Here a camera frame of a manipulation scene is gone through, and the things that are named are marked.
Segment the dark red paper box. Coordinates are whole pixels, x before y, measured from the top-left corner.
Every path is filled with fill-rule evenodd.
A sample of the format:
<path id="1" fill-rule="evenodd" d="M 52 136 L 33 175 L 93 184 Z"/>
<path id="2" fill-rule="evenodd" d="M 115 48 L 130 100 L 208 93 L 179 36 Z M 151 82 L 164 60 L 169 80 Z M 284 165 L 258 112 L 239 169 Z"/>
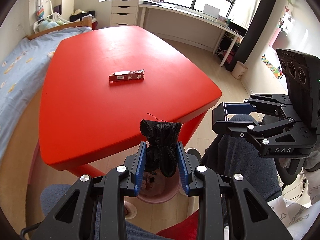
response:
<path id="1" fill-rule="evenodd" d="M 144 79 L 144 69 L 140 70 L 126 70 L 121 72 L 115 72 L 109 75 L 110 82 L 118 81 L 130 81 L 130 80 L 143 80 Z"/>

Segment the white drawer cabinet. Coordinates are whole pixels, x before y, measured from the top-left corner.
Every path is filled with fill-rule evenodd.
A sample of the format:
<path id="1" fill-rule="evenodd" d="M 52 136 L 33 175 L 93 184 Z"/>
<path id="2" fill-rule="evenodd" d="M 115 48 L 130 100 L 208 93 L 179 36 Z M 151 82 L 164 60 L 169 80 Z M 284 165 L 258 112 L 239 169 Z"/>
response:
<path id="1" fill-rule="evenodd" d="M 136 25 L 139 0 L 112 0 L 110 26 Z"/>

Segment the beige waste bin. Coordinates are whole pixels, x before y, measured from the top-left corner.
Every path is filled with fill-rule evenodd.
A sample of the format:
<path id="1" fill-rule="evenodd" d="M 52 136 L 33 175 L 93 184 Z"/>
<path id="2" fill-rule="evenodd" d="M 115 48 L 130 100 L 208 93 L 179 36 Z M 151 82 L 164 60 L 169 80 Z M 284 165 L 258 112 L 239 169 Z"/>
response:
<path id="1" fill-rule="evenodd" d="M 244 65 L 242 62 L 238 61 L 232 71 L 232 76 L 235 79 L 240 80 L 245 74 L 245 72 L 247 72 L 247 70 L 248 70 L 247 66 Z"/>

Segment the wooden bed frame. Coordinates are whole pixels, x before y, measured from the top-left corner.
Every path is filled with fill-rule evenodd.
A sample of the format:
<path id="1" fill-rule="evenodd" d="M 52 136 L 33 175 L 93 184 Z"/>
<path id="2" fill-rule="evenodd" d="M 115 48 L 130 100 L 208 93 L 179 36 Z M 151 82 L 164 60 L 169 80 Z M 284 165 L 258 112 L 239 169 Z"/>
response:
<path id="1" fill-rule="evenodd" d="M 81 21 L 76 21 L 76 22 L 71 22 L 71 23 L 67 23 L 67 24 L 63 24 L 57 27 L 53 27 L 50 29 L 46 29 L 44 31 L 41 31 L 39 33 L 33 34 L 33 35 L 29 35 L 27 36 L 28 40 L 33 40 L 39 36 L 42 35 L 46 35 L 48 33 L 54 32 L 54 31 L 60 31 L 63 29 L 67 29 L 67 28 L 76 28 L 76 27 L 92 27 L 92 16 L 91 15 L 87 15 L 85 17 L 82 18 Z"/>

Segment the black fuzzy sock ball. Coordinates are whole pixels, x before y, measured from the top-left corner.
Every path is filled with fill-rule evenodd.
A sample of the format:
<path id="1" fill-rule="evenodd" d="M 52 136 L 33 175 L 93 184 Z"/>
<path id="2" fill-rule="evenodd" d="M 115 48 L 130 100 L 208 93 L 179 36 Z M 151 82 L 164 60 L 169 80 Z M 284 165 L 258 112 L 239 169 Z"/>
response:
<path id="1" fill-rule="evenodd" d="M 176 145 L 181 127 L 180 122 L 145 119 L 140 122 L 140 132 L 149 142 L 146 149 L 146 172 L 153 173 L 160 170 L 166 178 L 175 174 L 178 163 Z"/>

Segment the red table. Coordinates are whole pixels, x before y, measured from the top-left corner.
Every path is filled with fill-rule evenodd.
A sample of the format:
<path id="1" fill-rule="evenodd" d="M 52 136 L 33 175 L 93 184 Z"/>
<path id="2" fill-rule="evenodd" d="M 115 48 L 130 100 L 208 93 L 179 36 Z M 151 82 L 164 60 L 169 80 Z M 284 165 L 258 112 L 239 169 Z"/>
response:
<path id="1" fill-rule="evenodd" d="M 115 72 L 140 69 L 143 80 L 109 81 Z M 67 38 L 43 84 L 41 158 L 58 171 L 99 176 L 91 162 L 138 145 L 143 119 L 180 122 L 186 144 L 221 95 L 187 57 L 136 25 Z"/>

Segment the bed with blue sheet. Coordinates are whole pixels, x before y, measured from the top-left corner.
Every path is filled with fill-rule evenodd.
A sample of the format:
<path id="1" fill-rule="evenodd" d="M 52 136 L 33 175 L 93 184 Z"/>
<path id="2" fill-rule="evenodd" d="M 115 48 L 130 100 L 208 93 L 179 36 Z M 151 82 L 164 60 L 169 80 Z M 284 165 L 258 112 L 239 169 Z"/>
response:
<path id="1" fill-rule="evenodd" d="M 21 115 L 42 87 L 59 43 L 91 30 L 90 27 L 66 28 L 33 40 L 24 38 L 1 61 L 1 157 Z"/>

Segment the white desk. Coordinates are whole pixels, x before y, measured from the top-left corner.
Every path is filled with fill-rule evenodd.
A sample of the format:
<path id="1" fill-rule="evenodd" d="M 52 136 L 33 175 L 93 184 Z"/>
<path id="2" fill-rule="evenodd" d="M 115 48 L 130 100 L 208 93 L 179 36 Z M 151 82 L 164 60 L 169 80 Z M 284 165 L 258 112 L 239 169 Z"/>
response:
<path id="1" fill-rule="evenodd" d="M 223 30 L 224 32 L 230 33 L 232 34 L 234 37 L 232 39 L 232 42 L 230 44 L 230 46 L 228 47 L 221 63 L 220 66 L 222 67 L 225 63 L 225 61 L 227 60 L 228 55 L 230 54 L 233 46 L 236 43 L 236 40 L 238 38 L 243 38 L 243 36 L 241 36 L 239 33 L 233 31 L 231 28 L 229 28 L 226 25 L 223 25 L 223 23 L 219 23 L 218 20 L 213 20 L 213 18 L 208 17 L 207 15 L 203 14 L 203 13 L 194 13 L 191 10 L 183 10 L 183 9 L 179 9 L 179 8 L 172 8 L 172 7 L 165 7 L 162 5 L 156 5 L 156 4 L 147 4 L 147 3 L 139 3 L 139 9 L 142 8 L 142 12 L 141 12 L 141 17 L 139 20 L 139 26 L 142 28 L 144 26 L 144 20 L 145 20 L 145 14 L 146 14 L 146 9 L 157 9 L 157 10 L 163 10 L 163 11 L 168 11 L 168 12 L 174 12 L 183 16 L 187 16 L 187 17 L 191 17 L 197 20 L 200 20 L 202 22 L 208 23 L 210 25 L 213 25 L 221 30 Z"/>

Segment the pink trash bin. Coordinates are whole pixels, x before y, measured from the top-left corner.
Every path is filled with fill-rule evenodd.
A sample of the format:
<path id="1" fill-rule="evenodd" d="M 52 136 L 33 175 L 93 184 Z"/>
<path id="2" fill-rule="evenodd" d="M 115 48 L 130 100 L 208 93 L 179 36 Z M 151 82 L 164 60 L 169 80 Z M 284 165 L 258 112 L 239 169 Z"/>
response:
<path id="1" fill-rule="evenodd" d="M 172 177 L 165 177 L 160 169 L 153 173 L 144 172 L 138 199 L 149 204 L 162 204 L 171 200 L 180 190 L 178 168 Z"/>

